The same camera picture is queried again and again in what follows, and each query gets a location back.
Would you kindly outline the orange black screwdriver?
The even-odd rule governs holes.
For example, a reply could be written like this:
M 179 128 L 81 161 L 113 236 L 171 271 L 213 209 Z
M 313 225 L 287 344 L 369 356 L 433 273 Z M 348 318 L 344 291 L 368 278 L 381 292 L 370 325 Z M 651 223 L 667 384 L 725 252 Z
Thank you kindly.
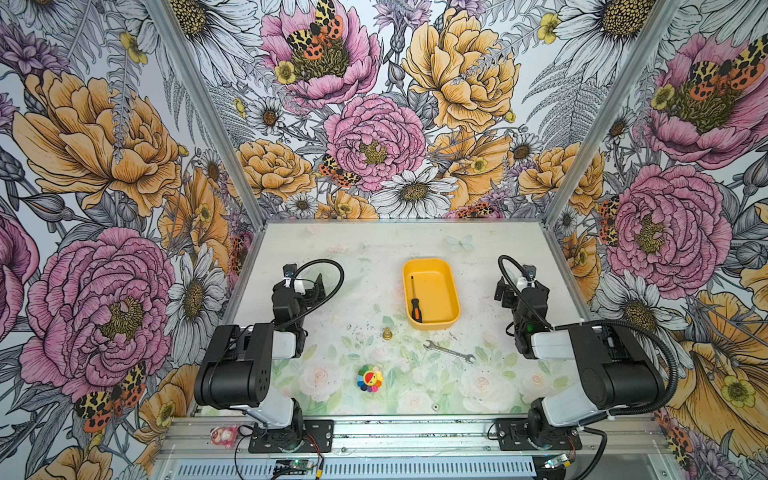
M 410 303 L 411 303 L 411 318 L 415 322 L 417 322 L 417 323 L 422 323 L 423 322 L 423 314 L 422 314 L 422 311 L 421 311 L 421 308 L 420 308 L 420 300 L 419 300 L 419 298 L 417 296 L 417 292 L 416 292 L 415 277 L 411 276 L 410 280 L 411 280 L 411 293 L 412 293 L 412 298 L 411 298 L 411 301 L 410 301 Z

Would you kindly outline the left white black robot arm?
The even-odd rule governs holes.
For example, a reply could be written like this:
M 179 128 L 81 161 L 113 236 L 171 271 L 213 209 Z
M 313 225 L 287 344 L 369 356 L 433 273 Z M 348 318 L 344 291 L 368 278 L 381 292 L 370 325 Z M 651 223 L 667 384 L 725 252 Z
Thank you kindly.
M 253 421 L 251 452 L 297 451 L 309 436 L 298 401 L 271 385 L 273 363 L 302 355 L 304 319 L 326 299 L 323 277 L 305 279 L 301 272 L 295 264 L 283 267 L 272 289 L 271 321 L 216 327 L 195 378 L 198 405 L 239 411 Z

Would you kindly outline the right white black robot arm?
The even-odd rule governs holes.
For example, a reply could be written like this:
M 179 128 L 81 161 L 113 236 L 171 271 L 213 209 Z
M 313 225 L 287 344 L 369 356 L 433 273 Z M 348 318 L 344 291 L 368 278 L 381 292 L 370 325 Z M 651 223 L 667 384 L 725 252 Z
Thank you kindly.
M 498 258 L 495 300 L 512 314 L 506 328 L 529 360 L 574 362 L 578 379 L 533 400 L 524 420 L 500 420 L 500 441 L 521 439 L 530 449 L 563 448 L 579 431 L 618 416 L 664 407 L 676 393 L 680 365 L 671 348 L 649 329 L 624 320 L 579 320 L 559 326 L 547 319 L 549 290 L 534 269 L 508 255 Z

